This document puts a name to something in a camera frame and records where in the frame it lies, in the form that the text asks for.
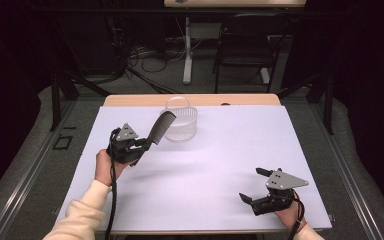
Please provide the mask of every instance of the black chair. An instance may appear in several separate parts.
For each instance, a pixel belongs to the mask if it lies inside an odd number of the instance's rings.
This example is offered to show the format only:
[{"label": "black chair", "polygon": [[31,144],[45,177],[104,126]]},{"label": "black chair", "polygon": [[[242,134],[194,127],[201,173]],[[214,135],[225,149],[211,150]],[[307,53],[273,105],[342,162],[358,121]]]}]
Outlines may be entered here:
[{"label": "black chair", "polygon": [[223,67],[270,68],[270,87],[276,69],[280,45],[290,29],[290,21],[280,15],[240,13],[228,17],[220,27],[213,73],[218,93],[219,71]]}]

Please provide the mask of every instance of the gray floor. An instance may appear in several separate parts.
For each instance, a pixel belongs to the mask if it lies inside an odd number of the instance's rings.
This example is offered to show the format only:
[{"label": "gray floor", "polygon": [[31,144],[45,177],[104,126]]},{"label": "gray floor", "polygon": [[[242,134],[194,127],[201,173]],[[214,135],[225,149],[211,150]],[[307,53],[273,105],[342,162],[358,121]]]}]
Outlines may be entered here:
[{"label": "gray floor", "polygon": [[[164,66],[164,62],[150,57],[152,54],[144,54],[142,56],[150,58],[144,62],[139,60],[134,69],[182,93],[212,93],[214,53],[212,44],[203,42],[197,46],[190,85],[182,83],[183,58],[168,61],[163,70],[149,73],[142,66],[148,71],[156,71]],[[286,59],[287,49],[281,54],[272,92],[280,91]],[[225,69],[222,81],[231,82],[236,77],[252,78],[253,74]],[[157,94],[130,74],[100,86],[117,94]],[[264,86],[222,87],[221,90],[227,91],[264,91]],[[40,94],[42,109],[36,124],[0,182],[0,239],[40,239],[52,228],[55,213],[65,198],[98,108],[104,100],[83,86],[78,86],[78,89],[81,93],[78,101],[63,100],[63,122],[53,133],[49,132],[52,124],[50,89]],[[335,218],[333,228],[322,231],[321,235],[326,239],[384,239],[384,198],[355,152],[346,108],[340,102],[334,102],[335,134],[329,136],[320,125],[320,107],[308,105],[305,101],[307,91],[302,89],[288,96],[282,104],[291,116],[326,209]],[[72,137],[69,149],[53,149],[60,135]],[[286,239],[286,236],[287,233],[264,234],[264,239]]]}]

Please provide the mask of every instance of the white table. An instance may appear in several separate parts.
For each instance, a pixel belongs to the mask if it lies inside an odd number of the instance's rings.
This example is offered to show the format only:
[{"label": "white table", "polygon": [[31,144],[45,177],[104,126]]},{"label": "white table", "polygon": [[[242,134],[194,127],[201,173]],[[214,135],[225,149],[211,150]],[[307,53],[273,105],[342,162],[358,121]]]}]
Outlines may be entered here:
[{"label": "white table", "polygon": [[[267,178],[255,168],[282,168],[303,178],[309,186],[297,188],[306,208],[306,219],[315,229],[331,228],[316,183],[308,168],[297,136],[283,106],[242,105],[247,94],[188,95],[198,109],[198,131],[185,143],[163,138],[152,145],[140,162],[127,168],[118,180],[117,211],[113,234],[203,234],[261,233],[285,231],[274,214],[254,216],[239,193],[254,199],[267,195]],[[259,102],[272,94],[249,95]],[[141,96],[127,96],[137,99]],[[145,96],[144,102],[153,97]],[[79,199],[94,177],[95,154],[108,144],[110,132],[129,125],[146,137],[167,96],[156,96],[154,106],[111,106],[117,97],[101,107],[79,160],[73,181],[58,219],[64,217],[68,203]],[[199,99],[240,105],[202,106]],[[111,194],[105,208],[108,224]]]},{"label": "white table", "polygon": [[[306,0],[187,0],[184,3],[176,2],[175,0],[164,0],[164,6],[170,8],[300,8],[304,7]],[[210,38],[218,38],[218,31],[208,30],[208,26],[204,27],[205,36]],[[185,69],[183,73],[183,83],[190,84],[192,80],[192,57],[191,51],[191,22],[190,18],[186,17],[185,23],[185,40],[186,40],[186,57]],[[265,83],[269,82],[269,74],[267,69],[262,69],[261,76]]]}]

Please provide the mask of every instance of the white tabletop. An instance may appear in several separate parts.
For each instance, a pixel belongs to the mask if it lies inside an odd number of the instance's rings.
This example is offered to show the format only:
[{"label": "white tabletop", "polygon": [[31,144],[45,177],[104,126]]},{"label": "white tabletop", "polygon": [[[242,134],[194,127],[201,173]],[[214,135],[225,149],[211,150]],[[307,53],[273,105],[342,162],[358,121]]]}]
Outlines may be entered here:
[{"label": "white tabletop", "polygon": [[[255,168],[282,168],[309,182],[297,188],[306,218],[316,229],[331,228],[316,183],[283,106],[197,106],[194,138],[163,138],[118,180],[113,232],[118,234],[245,233],[284,231],[274,214],[256,217],[239,193],[265,197],[267,178]],[[163,107],[101,107],[58,219],[79,199],[94,176],[95,155],[124,123],[147,137]],[[105,207],[105,231],[111,193]]]},{"label": "white tabletop", "polygon": [[306,0],[165,0],[166,7],[304,7]]}]

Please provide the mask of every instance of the sleeve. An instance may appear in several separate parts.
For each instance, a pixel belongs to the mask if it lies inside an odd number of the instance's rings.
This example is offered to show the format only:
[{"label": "sleeve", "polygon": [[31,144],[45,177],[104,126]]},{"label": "sleeve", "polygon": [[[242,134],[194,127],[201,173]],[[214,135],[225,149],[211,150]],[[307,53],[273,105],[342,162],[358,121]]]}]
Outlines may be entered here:
[{"label": "sleeve", "polygon": [[65,217],[59,220],[44,239],[94,239],[95,230],[101,224],[102,211],[110,188],[93,180],[82,198],[68,205]]},{"label": "sleeve", "polygon": [[294,240],[323,240],[319,234],[307,223],[299,233],[294,236]]}]

